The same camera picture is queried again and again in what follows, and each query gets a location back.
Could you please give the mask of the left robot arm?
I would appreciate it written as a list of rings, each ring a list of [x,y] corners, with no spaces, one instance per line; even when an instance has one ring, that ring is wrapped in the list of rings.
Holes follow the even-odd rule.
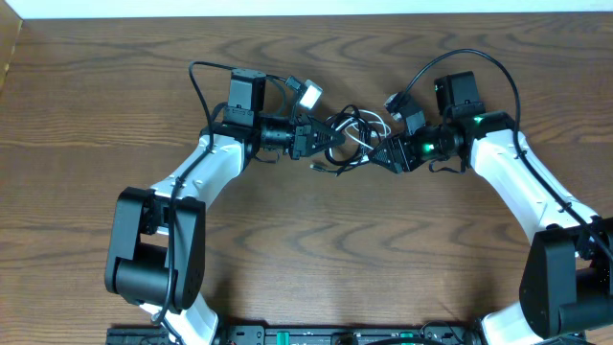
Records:
[[[118,196],[104,284],[151,315],[149,328],[110,328],[109,344],[211,344],[218,317],[200,292],[206,213],[260,150],[310,157],[344,136],[310,115],[322,95],[300,81],[234,68],[226,102],[207,109],[194,152],[147,189]]]

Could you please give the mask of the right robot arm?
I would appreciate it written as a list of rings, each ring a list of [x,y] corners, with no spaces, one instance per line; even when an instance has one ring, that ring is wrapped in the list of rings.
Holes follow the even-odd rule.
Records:
[[[518,302],[481,318],[467,344],[581,343],[587,330],[612,323],[612,220],[570,194],[538,160],[515,121],[488,112],[472,73],[435,81],[442,123],[430,126],[410,95],[386,110],[406,129],[383,140],[371,163],[408,173],[457,156],[503,199],[531,248]]]

